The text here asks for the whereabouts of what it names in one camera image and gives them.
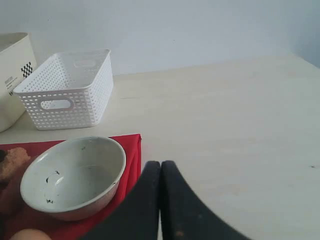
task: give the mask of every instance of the egg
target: egg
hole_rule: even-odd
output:
[[[51,238],[40,230],[23,229],[14,234],[9,240],[51,240]]]

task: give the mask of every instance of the red napkin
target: red napkin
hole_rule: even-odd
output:
[[[141,173],[141,136],[140,134],[114,136],[123,147],[126,154],[126,167],[120,179],[118,189],[111,202],[96,215],[80,221],[64,222],[49,215],[33,210],[26,204],[14,216],[5,221],[5,237],[9,239],[22,229],[39,229],[47,233],[52,240],[73,240],[87,233],[94,225],[105,219],[125,198],[137,182]],[[52,146],[63,141],[30,142],[3,144],[0,149],[8,150],[21,147],[29,156],[38,156]]]

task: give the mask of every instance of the checkered label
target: checkered label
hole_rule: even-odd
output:
[[[24,65],[21,68],[22,75],[25,79],[32,73],[32,71],[33,71],[33,68],[31,66],[31,62],[28,62],[26,65]]]

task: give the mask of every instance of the white wall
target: white wall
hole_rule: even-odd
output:
[[[319,12],[319,0],[0,0],[0,32],[30,32],[40,63],[109,48],[116,75],[291,51],[320,66]]]

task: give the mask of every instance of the tabletop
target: tabletop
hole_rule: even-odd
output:
[[[140,133],[143,164],[175,161],[203,202],[246,236],[315,240],[319,103],[318,68],[266,56],[115,76],[99,125],[38,131],[25,113],[0,144]]]

